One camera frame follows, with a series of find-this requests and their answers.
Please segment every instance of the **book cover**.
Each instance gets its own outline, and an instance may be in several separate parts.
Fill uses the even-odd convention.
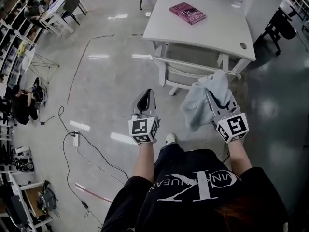
[[[170,7],[169,10],[191,25],[206,18],[206,15],[203,12],[192,7],[186,2]]]

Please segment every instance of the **floor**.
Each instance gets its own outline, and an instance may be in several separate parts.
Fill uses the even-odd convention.
[[[292,9],[286,2],[284,10]],[[281,55],[269,36],[255,44],[256,62],[247,68],[248,121],[245,148],[255,166],[261,166],[291,213],[305,186],[309,151],[303,148],[309,111],[309,35],[294,16],[299,36],[281,38]]]
[[[69,131],[76,128],[70,121],[83,123],[89,131],[81,130],[111,163],[132,174],[138,147],[120,142],[128,135],[127,121],[131,115],[132,101],[144,90],[154,91],[157,114],[162,119],[154,145],[154,157],[164,145],[165,136],[174,132],[185,149],[210,148],[219,159],[226,157],[226,146],[211,125],[190,133],[184,126],[179,106],[187,91],[170,96],[168,86],[158,83],[158,71],[150,54],[153,46],[142,40],[150,12],[156,0],[82,0],[89,12],[77,15],[81,25],[68,23],[75,29],[73,34],[64,33],[61,38],[44,32],[39,38],[37,53],[57,62],[60,67],[52,72],[48,85],[49,100],[40,111],[40,120],[61,116]],[[291,211],[304,185],[309,162],[303,151],[307,123],[309,60],[302,43],[294,38],[281,39],[282,54],[274,55],[271,42],[257,46],[257,61],[244,73],[248,80],[248,120],[250,133],[246,137],[246,149],[256,166],[262,166]],[[30,87],[35,76],[27,72],[23,87]],[[84,139],[79,152],[102,170],[80,157],[73,139],[58,118],[46,125],[38,121],[18,125],[14,130],[14,147],[29,146],[33,154],[35,177],[52,183],[58,198],[57,211],[52,223],[55,232],[97,231],[100,224],[92,217],[84,218],[86,210],[72,194],[69,184],[84,200],[90,210],[103,222],[110,204],[75,188],[78,183],[87,190],[112,200],[126,181],[126,176],[106,164],[99,153]]]
[[[116,139],[128,136],[131,103],[141,92],[151,88],[155,94],[157,114],[161,118],[156,135],[158,142],[154,145],[155,159],[170,132],[176,133],[185,150],[211,148],[220,159],[226,158],[225,144],[212,125],[195,133],[185,128],[179,106],[187,91],[171,97],[171,88],[161,87],[158,83],[158,70],[150,59],[153,45],[142,39],[156,0],[144,0],[142,11],[139,9],[140,0],[82,1],[89,12],[86,16],[77,16],[80,26],[68,20],[75,29],[73,34],[65,33],[59,38],[45,32],[39,38],[37,53],[60,64],[53,75],[53,70],[50,73],[41,70],[43,76],[52,75],[52,79],[48,85],[49,99],[40,111],[40,120],[57,115],[59,107],[64,106],[61,118],[68,130],[76,129],[70,125],[71,120],[90,126],[89,132],[81,132],[111,164],[131,176],[138,146]],[[27,72],[22,86],[30,87],[34,78],[32,72]],[[54,231],[97,231],[100,224],[91,215],[84,218],[86,210],[67,185],[68,167],[62,149],[65,135],[65,128],[58,118],[49,120],[44,126],[33,121],[15,128],[14,147],[29,146],[37,179],[47,179],[52,183],[60,214],[60,218],[51,214]],[[80,157],[71,137],[66,138],[64,148],[70,166],[71,188],[103,222],[110,204],[81,192],[74,183],[110,200],[123,184]],[[120,182],[126,181],[126,176],[108,166],[86,140],[81,139],[78,150]]]

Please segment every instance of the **white shoe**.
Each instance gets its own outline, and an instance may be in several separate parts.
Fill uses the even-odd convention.
[[[166,136],[166,145],[176,142],[176,135],[174,133],[170,133]]]

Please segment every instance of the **white wall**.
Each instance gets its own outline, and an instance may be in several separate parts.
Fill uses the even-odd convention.
[[[252,41],[264,32],[265,27],[270,22],[276,10],[283,0],[244,0],[246,19],[249,25]]]

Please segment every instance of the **towel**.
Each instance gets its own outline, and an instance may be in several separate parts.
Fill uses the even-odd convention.
[[[228,89],[228,80],[223,70],[216,70],[213,75],[198,79],[180,105],[185,125],[191,131],[197,131],[203,125],[210,124],[214,118],[211,111],[206,90],[210,91],[225,106],[232,96]]]

